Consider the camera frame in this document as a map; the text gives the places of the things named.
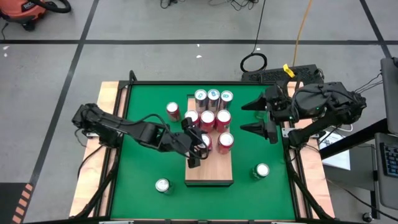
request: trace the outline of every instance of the gray floor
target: gray floor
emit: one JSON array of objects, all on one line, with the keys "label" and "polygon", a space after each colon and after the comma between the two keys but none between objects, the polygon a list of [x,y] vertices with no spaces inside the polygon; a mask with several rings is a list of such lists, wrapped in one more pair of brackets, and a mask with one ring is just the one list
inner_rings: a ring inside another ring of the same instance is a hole
[{"label": "gray floor", "polygon": [[[49,128],[67,75],[73,75],[52,136],[40,179],[25,222],[67,218],[76,186],[83,148],[76,142],[70,122],[82,103],[95,102],[102,81],[125,80],[133,69],[139,80],[239,80],[241,59],[252,44],[85,44],[75,53],[89,16],[98,0],[70,0],[70,14],[48,13],[36,31],[11,24],[7,40],[55,40],[53,44],[0,42],[0,182],[28,182]],[[294,40],[307,0],[267,0],[259,38]],[[385,40],[398,40],[395,0],[367,1]],[[195,40],[255,39],[261,4],[249,11],[230,5],[211,7],[207,0],[186,0],[161,9],[156,0],[99,0],[88,40]],[[302,32],[303,40],[377,40],[358,0],[316,0]],[[267,68],[291,64],[294,45],[258,45],[268,57]],[[398,46],[388,46],[398,55]],[[78,57],[76,69],[73,57]],[[380,45],[300,45],[296,65],[315,63],[326,81],[341,81],[354,90],[375,77],[384,57]],[[252,59],[247,69],[261,62]],[[354,131],[385,117],[382,87],[363,94],[368,107]],[[369,201],[369,192],[350,188]],[[355,199],[330,185],[337,217],[361,221],[369,211]],[[397,211],[385,211],[398,217]],[[383,218],[375,223],[392,223]]]}]

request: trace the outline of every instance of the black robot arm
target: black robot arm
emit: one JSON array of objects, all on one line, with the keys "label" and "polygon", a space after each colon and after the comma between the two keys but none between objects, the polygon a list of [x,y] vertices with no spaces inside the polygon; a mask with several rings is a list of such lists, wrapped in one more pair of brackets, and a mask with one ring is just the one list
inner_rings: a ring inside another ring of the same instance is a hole
[{"label": "black robot arm", "polygon": [[325,128],[352,124],[365,107],[366,99],[359,93],[348,92],[341,82],[305,85],[297,89],[293,97],[287,96],[287,91],[279,85],[273,85],[258,99],[242,106],[242,110],[267,111],[269,121],[242,125],[241,129],[264,136],[274,144],[278,140],[277,123],[317,119],[306,128],[288,133],[289,145],[297,147]]},{"label": "black robot arm", "polygon": [[[158,117],[162,124],[144,121],[151,116]],[[121,134],[126,134],[142,146],[159,152],[177,152],[188,158],[190,168],[200,166],[200,159],[208,156],[207,147],[202,151],[195,149],[195,146],[203,143],[203,131],[193,124],[191,118],[182,121],[183,133],[172,133],[169,125],[157,114],[132,122],[106,113],[96,104],[88,103],[79,107],[72,123],[82,129],[83,134],[96,133],[99,143],[104,146],[119,147]]]}]

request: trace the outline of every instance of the green mat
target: green mat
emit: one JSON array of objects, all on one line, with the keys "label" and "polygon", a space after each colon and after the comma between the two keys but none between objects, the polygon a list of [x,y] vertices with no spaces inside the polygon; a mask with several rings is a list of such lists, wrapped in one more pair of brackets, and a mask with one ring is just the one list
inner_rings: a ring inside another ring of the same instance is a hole
[{"label": "green mat", "polygon": [[[282,143],[271,145],[264,138],[239,128],[258,121],[253,111],[243,111],[241,107],[256,99],[264,87],[134,85],[127,119],[136,121],[149,113],[157,113],[168,121],[173,132],[181,131],[181,127],[180,123],[169,122],[165,112],[168,102],[177,102],[183,115],[187,110],[187,95],[194,94],[197,89],[232,91],[230,131],[235,138],[231,151],[234,184],[225,188],[186,187],[185,158],[174,152],[160,153],[142,147],[127,136],[123,142],[111,218],[294,220]],[[159,122],[156,118],[148,121]],[[261,162],[269,166],[270,174],[254,181],[249,173]],[[172,195],[156,191],[155,183],[163,177],[174,184]]]}]

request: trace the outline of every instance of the yellow tag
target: yellow tag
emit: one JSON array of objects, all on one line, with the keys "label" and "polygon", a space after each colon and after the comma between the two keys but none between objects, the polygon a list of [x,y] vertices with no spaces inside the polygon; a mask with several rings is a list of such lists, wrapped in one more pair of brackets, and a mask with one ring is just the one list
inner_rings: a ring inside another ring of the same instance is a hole
[{"label": "yellow tag", "polygon": [[289,68],[289,66],[287,66],[287,64],[284,64],[284,71],[291,77],[294,78],[294,72],[291,71],[291,69]]}]

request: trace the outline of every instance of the wooden table frame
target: wooden table frame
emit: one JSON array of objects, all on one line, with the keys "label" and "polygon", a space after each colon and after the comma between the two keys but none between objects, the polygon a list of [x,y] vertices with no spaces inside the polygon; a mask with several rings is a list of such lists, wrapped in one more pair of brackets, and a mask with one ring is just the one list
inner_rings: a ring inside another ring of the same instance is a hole
[{"label": "wooden table frame", "polygon": [[[123,117],[127,108],[125,102],[129,101],[130,88],[126,88],[129,82],[103,82],[99,91],[97,105],[107,113],[113,113],[120,117]],[[167,85],[172,82],[141,82],[147,84],[164,84]],[[202,82],[203,85],[211,85],[213,82]],[[296,83],[291,82],[288,84],[289,95],[294,94],[294,88]],[[312,123],[311,119],[303,119],[295,124],[296,128],[304,128]],[[309,140],[307,143],[309,146],[313,146],[318,149],[317,141],[314,139]],[[96,148],[98,148],[99,142],[98,137],[92,138],[87,141],[87,148],[85,151],[84,158],[91,154]],[[99,187],[100,181],[105,178],[105,175],[109,172],[112,167],[113,160],[115,157],[115,149],[102,149],[93,155],[86,164],[82,167],[80,177],[77,182],[75,196],[73,198],[72,207],[70,210],[70,216],[74,216],[83,210],[87,202],[92,198],[93,194]],[[333,207],[331,204],[330,194],[328,186],[326,184],[325,173],[323,171],[322,160],[318,152],[309,147],[303,148],[297,159],[293,161],[295,170],[302,177],[305,176],[305,184],[307,189],[313,195],[315,200],[321,205],[324,211],[327,212],[331,217],[334,217]],[[111,201],[113,197],[113,189],[116,181],[113,181],[108,185],[104,191],[101,201],[97,204],[96,208],[90,213],[90,216],[108,216],[107,211],[111,211]],[[303,198],[301,191],[297,186],[292,188],[292,194],[296,197],[294,203],[297,204],[298,209],[295,209],[296,217],[301,218],[316,218],[317,215],[312,209],[309,209],[308,203]]]}]

